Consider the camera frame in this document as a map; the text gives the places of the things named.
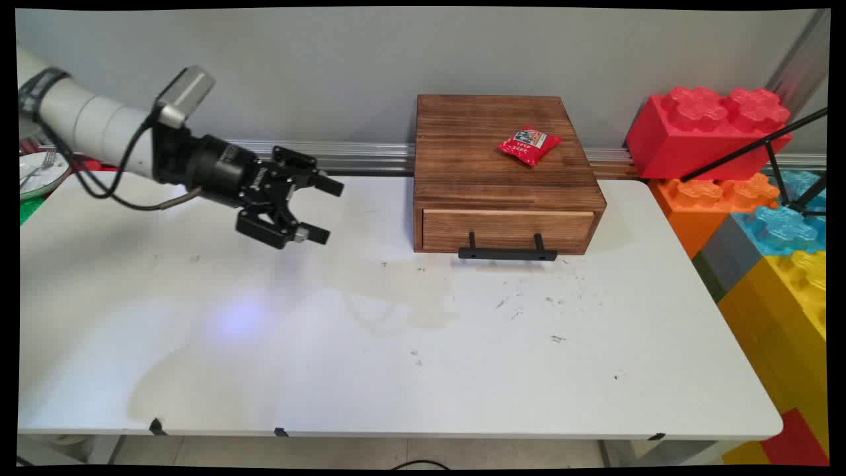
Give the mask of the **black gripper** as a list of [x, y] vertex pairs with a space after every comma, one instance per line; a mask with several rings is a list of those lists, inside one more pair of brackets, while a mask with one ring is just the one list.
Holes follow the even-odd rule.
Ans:
[[326, 245], [330, 231], [299, 221], [288, 206], [290, 186], [314, 187], [336, 198], [344, 184], [328, 177], [311, 155], [273, 147], [269, 159], [211, 135], [185, 142], [185, 189], [237, 214], [236, 230], [284, 249], [306, 241]]

